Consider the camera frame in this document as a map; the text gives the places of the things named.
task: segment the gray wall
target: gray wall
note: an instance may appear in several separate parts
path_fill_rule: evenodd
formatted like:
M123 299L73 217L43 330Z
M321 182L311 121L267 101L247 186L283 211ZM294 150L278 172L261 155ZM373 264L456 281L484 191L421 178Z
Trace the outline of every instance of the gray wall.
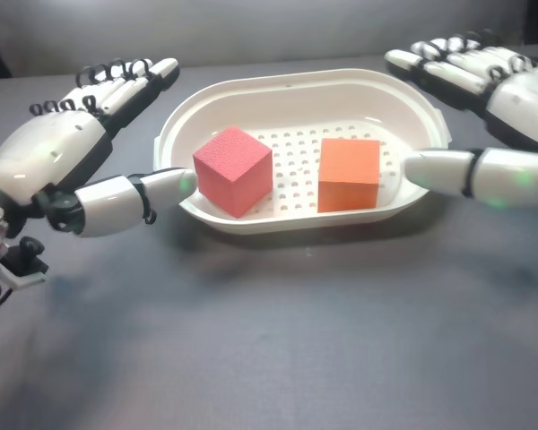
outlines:
M16 75L115 57L182 65L383 53L493 28L518 39L525 0L0 0L0 52Z

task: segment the gray background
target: gray background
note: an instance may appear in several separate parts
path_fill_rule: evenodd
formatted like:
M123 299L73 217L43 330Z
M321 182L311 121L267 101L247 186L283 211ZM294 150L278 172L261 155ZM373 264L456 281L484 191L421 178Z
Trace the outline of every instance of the gray background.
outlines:
M15 75L122 57L183 66L381 54L492 28L517 41L526 0L0 0Z
M380 57L186 68L96 178L228 79ZM72 76L0 81L0 143ZM443 109L453 148L498 143ZM0 310L0 430L538 430L538 210L429 194L386 222L215 234L183 211L80 240L45 222L48 283Z

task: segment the table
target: table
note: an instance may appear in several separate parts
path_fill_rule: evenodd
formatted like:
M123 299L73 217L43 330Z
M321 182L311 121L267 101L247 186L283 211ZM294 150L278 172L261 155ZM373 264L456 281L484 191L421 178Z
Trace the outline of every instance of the table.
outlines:
M149 172L216 82L380 57L187 68L94 177ZM0 81L0 144L72 76ZM452 148L498 146L442 109ZM538 210L430 194L388 221L224 236L180 209L81 240L44 221L46 285L0 309L0 430L538 430Z

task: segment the pink cube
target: pink cube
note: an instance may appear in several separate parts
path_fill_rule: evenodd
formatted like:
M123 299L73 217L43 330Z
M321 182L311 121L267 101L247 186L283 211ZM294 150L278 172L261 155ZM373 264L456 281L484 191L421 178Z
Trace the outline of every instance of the pink cube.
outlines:
M272 151L237 127L199 149L194 164L201 194L235 218L273 189Z

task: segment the perforated bottom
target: perforated bottom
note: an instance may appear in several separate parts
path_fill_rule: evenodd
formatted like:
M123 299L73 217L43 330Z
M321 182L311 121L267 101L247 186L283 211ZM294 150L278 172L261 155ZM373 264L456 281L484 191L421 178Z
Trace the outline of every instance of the perforated bottom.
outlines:
M335 121L306 127L246 129L273 150L273 192L240 219L307 216L317 213L318 171L324 138L381 141L377 207L387 206L401 183L399 152L408 146L374 122Z

